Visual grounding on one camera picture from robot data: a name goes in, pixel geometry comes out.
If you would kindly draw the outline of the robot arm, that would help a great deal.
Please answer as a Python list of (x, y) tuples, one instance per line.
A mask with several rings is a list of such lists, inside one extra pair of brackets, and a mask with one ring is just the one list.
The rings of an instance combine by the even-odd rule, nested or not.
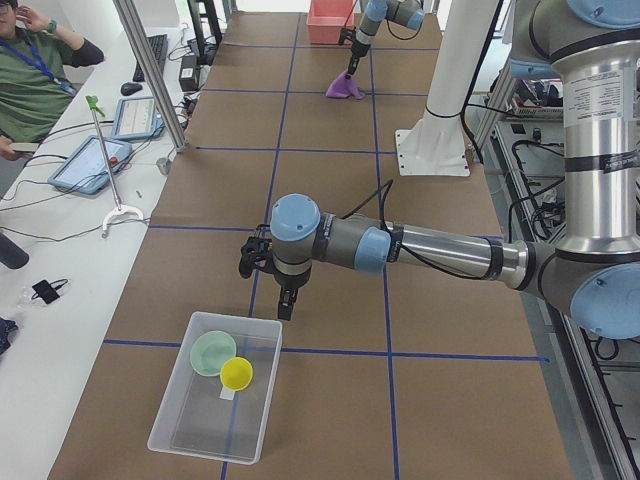
[(345, 41), (349, 41), (351, 44), (351, 57), (346, 77), (351, 78), (356, 73), (360, 60), (369, 53), (374, 38), (384, 21), (418, 31), (425, 16), (426, 12), (420, 1), (369, 1), (361, 15), (359, 25), (341, 29), (338, 43), (343, 45)]
[(374, 274), (398, 261), (500, 281), (605, 338), (638, 335), (639, 5), (520, 1), (516, 15), (516, 58), (550, 66), (563, 83), (563, 238), (505, 243), (381, 218), (340, 219), (305, 195), (289, 194), (274, 204), (270, 221), (279, 318), (291, 317), (316, 261)]

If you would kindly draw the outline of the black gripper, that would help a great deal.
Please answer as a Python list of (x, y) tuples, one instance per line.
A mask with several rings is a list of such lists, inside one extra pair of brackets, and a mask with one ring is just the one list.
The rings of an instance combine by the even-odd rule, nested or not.
[(279, 320), (290, 320), (297, 300), (298, 289), (309, 281), (310, 270), (295, 275), (277, 271), (274, 274), (274, 278), (281, 287), (277, 305), (277, 318)]
[(351, 58), (346, 71), (347, 76), (353, 76), (358, 68), (360, 58), (366, 56), (369, 52), (369, 45), (354, 40), (351, 44)]

